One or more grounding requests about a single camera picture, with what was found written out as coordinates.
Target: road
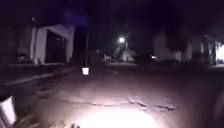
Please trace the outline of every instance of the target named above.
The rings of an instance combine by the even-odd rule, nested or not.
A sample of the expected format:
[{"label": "road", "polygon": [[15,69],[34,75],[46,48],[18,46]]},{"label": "road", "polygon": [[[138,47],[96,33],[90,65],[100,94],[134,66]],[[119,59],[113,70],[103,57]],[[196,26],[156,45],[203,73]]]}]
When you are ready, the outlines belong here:
[{"label": "road", "polygon": [[41,128],[75,123],[82,128],[84,118],[91,113],[119,108],[147,113],[159,128],[214,125],[213,104],[221,90],[219,85],[223,84],[221,77],[124,66],[90,70],[89,76],[73,73],[27,93],[18,109],[21,122],[34,120],[33,125]]}]

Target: house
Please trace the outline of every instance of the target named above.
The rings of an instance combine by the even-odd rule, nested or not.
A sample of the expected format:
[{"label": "house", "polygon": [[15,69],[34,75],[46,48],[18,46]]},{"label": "house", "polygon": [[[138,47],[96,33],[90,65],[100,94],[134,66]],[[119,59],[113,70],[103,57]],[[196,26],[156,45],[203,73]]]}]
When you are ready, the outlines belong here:
[{"label": "house", "polygon": [[224,58],[220,53],[221,42],[205,35],[188,41],[184,51],[171,51],[167,47],[167,38],[160,33],[153,41],[153,53],[157,61],[177,60],[180,62],[198,62],[206,65],[214,65],[219,58]]}]

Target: white building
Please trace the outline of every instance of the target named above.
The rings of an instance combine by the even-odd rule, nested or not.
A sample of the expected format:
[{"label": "white building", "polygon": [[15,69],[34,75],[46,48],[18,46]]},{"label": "white building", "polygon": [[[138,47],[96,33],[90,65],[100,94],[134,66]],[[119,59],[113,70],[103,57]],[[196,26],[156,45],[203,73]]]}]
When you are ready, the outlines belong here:
[{"label": "white building", "polygon": [[66,63],[72,57],[74,33],[74,25],[28,27],[26,36],[22,36],[26,41],[20,41],[18,51],[26,54],[35,65]]}]

